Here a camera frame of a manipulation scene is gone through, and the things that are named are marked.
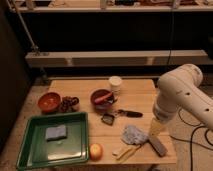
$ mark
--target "tray rim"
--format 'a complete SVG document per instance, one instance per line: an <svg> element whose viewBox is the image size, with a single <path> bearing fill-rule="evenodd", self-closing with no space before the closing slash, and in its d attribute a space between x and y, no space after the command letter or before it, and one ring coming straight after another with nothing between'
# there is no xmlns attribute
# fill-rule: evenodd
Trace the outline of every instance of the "tray rim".
<svg viewBox="0 0 213 171"><path fill-rule="evenodd" d="M28 135L28 130L29 130L29 127L30 127L30 124L32 123L33 120L35 119L40 119L40 118L52 118L52 117L63 117L63 116L71 116L71 115L79 115L79 114L84 114L85 115L85 119L86 119L86 122L85 122L85 132L86 132L86 138L85 138L85 143L86 143L86 146L85 146L85 151L86 151L86 154L85 154L85 158L84 159L81 159L79 162L75 162L75 163L72 163L72 162L66 162L64 161L64 163L59 163L59 164L55 164L55 163L48 163L46 164L45 166L19 166L20 164L20 161L21 161L21 157L22 157L22 153L23 153L23 150L24 150L24 147L26 145L26 138L27 138L27 135ZM88 113L87 112L84 112L84 111L81 111L81 112L69 112L69 113L56 113L56 114L51 114L51 115L36 115L36 116L32 116L28 119L27 121L27 125L26 125L26 128L25 128L25 132L24 132L24 136L22 138L22 143L21 143L21 146L20 146L20 150L19 150L19 154L18 154L18 159L16 161L16 169L17 170L26 170L26 169L38 169L38 168L46 168L46 167L54 167L54 166L63 166L63 165L69 165L69 164L79 164L79 163L83 163L83 162L86 162L89 160L89 131L88 131Z"/></svg>

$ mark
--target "cable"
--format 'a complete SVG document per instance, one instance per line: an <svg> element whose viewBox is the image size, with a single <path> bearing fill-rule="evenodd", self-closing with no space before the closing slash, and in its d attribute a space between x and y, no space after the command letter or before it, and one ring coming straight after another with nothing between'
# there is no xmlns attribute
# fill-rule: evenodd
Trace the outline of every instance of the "cable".
<svg viewBox="0 0 213 171"><path fill-rule="evenodd" d="M205 131L204 136L205 136L206 141L207 141L211 146L213 146L213 143L210 142L210 141L209 141L209 138L208 138L208 133L209 133L209 131L210 131L210 129L207 129L207 130Z"/></svg>
<svg viewBox="0 0 213 171"><path fill-rule="evenodd" d="M195 134L195 132L197 130L199 130L200 128L206 128L205 126L198 126L196 127L193 131L192 131L192 134L191 134L191 138L190 138L190 170L193 171L193 151L192 151L192 142L193 142L193 136Z"/></svg>
<svg viewBox="0 0 213 171"><path fill-rule="evenodd" d="M191 126L191 127L195 127L195 129L194 129L194 130L192 131L192 133L191 133L190 140L179 139L179 138L176 138L176 137L174 137L174 136L170 136L170 137L173 138L173 139L175 139L175 140L177 140L177 141L182 141L182 142L190 143L190 170L193 171L193 149L192 149L192 144L199 145L199 146L201 146L201 147L203 147L203 148L205 148L205 149L211 150L211 151L213 151L213 148L209 148L209 147L207 147L207 146L205 146L205 145L203 145L203 144L200 144L200 143L197 143L197 142L194 142L194 141L193 141L193 136L194 136L195 132L196 132L197 130L199 130L200 128L206 128L206 127L205 127L204 125L201 125L202 123L199 123L199 124L191 124L191 123L186 122L186 121L182 118L182 116L181 116L181 110L182 110L182 109L178 110L178 116L179 116L180 120L181 120L182 122L184 122L185 124ZM210 142L210 140L209 140L209 138L208 138L208 133L209 133L209 131L210 131L209 129L206 129L204 136L205 136L205 140L207 141L207 143L213 147L213 143Z"/></svg>
<svg viewBox="0 0 213 171"><path fill-rule="evenodd" d="M171 7L171 32L170 32L170 40L169 40L169 56L166 61L165 72L167 72L168 70L169 62L172 55L172 46L173 46L173 40L174 40L174 24L175 24L174 11L173 11L173 7Z"/></svg>
<svg viewBox="0 0 213 171"><path fill-rule="evenodd" d="M180 120L181 120L182 122L184 122L185 124L187 124L187 125L189 125L189 126L193 126L193 127L197 127L197 126L200 126L200 125L202 124L201 122L200 122L199 124L191 124L191 123L186 122L186 121L182 118L182 116L181 116L181 111L182 111L182 108L180 108L180 109L178 110L178 116L179 116Z"/></svg>
<svg viewBox="0 0 213 171"><path fill-rule="evenodd" d="M174 137L174 136L172 136L172 135L170 135L170 137L171 137L172 139L174 139L174 140L177 140L177 141L182 141L182 142L190 143L190 140L179 139L179 138L176 138L176 137ZM198 145L198 146L200 146L200 147L203 147L203 148L205 148L205 149L207 149L207 150L213 151L213 148L209 148L209 147L207 147L207 146L205 146L205 145L203 145L203 144L200 144L200 143L198 143L198 142L192 141L192 143L195 144L195 145Z"/></svg>

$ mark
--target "grapes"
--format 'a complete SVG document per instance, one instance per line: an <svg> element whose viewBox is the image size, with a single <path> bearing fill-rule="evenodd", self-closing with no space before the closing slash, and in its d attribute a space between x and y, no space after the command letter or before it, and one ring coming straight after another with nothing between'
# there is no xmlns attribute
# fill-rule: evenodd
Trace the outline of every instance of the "grapes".
<svg viewBox="0 0 213 171"><path fill-rule="evenodd" d="M75 112L79 109L79 99L78 97L66 96L62 98L59 111L65 112Z"/></svg>

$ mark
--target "bowl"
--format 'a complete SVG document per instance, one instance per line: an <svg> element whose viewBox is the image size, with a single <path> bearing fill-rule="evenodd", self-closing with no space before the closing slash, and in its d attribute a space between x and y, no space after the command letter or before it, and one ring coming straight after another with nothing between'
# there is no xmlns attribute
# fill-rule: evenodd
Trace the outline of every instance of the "bowl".
<svg viewBox="0 0 213 171"><path fill-rule="evenodd" d="M49 92L39 98L38 107L43 113L53 113L58 110L60 103L60 95L55 92Z"/></svg>
<svg viewBox="0 0 213 171"><path fill-rule="evenodd" d="M109 93L111 93L111 91L106 90L106 89L98 89L92 93L92 95L90 97L90 101L95 109L107 110L109 107L112 106L112 104L115 101L115 97L114 97L113 93L110 96L108 96L108 98L106 98L105 100L103 100L99 103L96 103L97 98L108 95Z"/></svg>

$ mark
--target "sponge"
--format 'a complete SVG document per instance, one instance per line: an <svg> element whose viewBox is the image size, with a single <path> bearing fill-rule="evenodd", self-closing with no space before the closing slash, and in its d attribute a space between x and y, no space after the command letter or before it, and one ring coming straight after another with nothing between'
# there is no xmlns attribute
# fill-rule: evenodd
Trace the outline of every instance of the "sponge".
<svg viewBox="0 0 213 171"><path fill-rule="evenodd" d="M67 138L66 125L59 125L57 127L49 127L46 129L46 141L59 140Z"/></svg>

